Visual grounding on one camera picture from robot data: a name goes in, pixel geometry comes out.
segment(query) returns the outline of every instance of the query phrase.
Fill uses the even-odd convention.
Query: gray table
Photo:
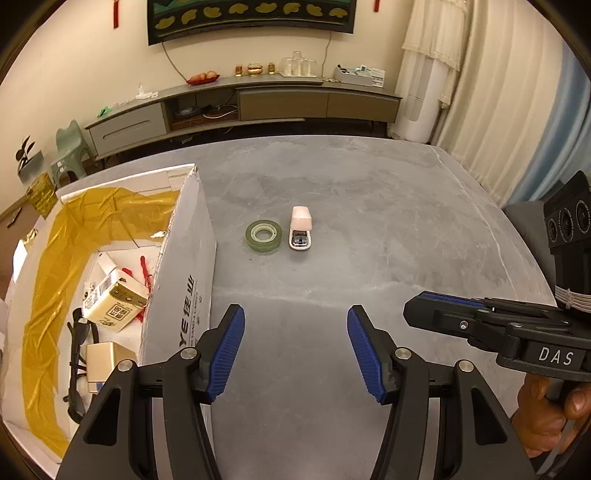
[[[349,343],[346,312],[355,303],[425,360],[472,360],[506,411],[515,409],[522,374],[402,318],[422,290],[553,302],[509,220],[444,151],[374,138],[273,137],[138,162],[143,170],[197,163],[218,242],[212,323],[229,303],[246,311],[228,386],[213,406],[226,480],[370,477],[389,408],[367,392]],[[76,188],[130,168],[137,164]],[[287,234],[294,205],[313,215],[309,251],[285,241],[269,254],[248,248],[249,223],[275,220]],[[435,445],[431,432],[426,471]]]

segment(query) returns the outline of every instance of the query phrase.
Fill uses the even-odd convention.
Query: curtain
[[[436,144],[503,206],[542,139],[563,40],[526,0],[475,0],[466,57]]]
[[[591,82],[569,46],[563,43],[558,92],[550,119],[527,170],[509,203],[539,200],[559,180],[591,167]]]
[[[403,50],[421,53],[449,67],[439,97],[444,108],[451,104],[457,73],[462,65],[466,13],[466,0],[415,0],[402,45]]]

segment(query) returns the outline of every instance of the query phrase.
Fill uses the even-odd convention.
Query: human hand
[[[591,384],[575,387],[568,394],[562,409],[545,397],[549,383],[549,378],[527,374],[517,397],[519,409],[513,415],[513,428],[530,458],[551,451],[558,444],[566,421],[575,420],[573,430],[561,449],[560,453],[563,453],[591,412]]]

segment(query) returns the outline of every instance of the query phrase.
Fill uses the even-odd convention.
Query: wooden floor
[[[25,203],[17,221],[10,228],[7,228],[11,218],[12,216],[8,215],[0,222],[0,298],[2,299],[6,297],[8,283],[12,277],[14,249],[17,247],[18,241],[33,228],[39,214],[31,205]]]

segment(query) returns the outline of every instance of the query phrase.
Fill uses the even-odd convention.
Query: plastic chair
[[[86,177],[82,161],[91,157],[90,148],[76,120],[56,132],[57,160],[51,164],[51,176],[57,187]]]

